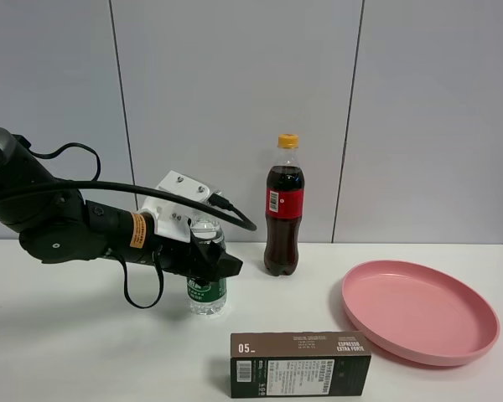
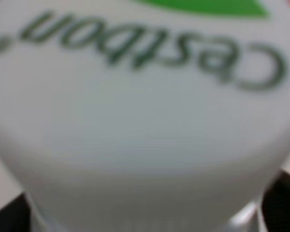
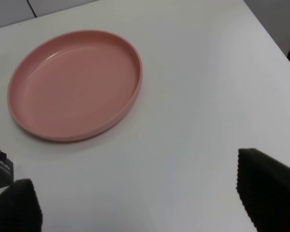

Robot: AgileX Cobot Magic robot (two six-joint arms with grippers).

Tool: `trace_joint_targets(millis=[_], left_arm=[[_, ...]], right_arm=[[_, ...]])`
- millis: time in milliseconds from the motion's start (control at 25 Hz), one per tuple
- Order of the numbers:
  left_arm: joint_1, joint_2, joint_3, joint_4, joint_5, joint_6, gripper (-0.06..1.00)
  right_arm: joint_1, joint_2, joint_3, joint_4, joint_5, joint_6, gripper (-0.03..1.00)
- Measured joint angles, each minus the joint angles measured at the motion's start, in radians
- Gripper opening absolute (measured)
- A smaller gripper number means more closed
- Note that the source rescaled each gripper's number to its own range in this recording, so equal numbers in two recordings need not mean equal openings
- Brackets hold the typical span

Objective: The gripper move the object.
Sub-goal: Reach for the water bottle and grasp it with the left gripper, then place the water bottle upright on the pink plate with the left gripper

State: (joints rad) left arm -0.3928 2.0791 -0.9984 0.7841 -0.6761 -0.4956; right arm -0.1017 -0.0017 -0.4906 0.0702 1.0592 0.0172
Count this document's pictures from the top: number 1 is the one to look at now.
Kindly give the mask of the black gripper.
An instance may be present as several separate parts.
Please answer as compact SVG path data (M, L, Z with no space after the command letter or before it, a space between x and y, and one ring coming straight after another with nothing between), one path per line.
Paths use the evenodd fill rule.
M225 235L216 219L207 215L194 218L190 234L189 243L153 237L151 246L157 272L200 281L221 281L239 275L243 262L226 252Z

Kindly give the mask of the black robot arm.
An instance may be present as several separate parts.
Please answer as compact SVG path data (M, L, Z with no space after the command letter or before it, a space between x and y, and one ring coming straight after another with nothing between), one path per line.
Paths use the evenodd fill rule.
M45 264L114 258L209 282L239 275L242 261L221 245L203 244L193 235L178 240L157 234L155 213L88 201L83 189L185 202L150 188L56 178L23 137L0 127L0 223L18 234L20 245L33 258Z

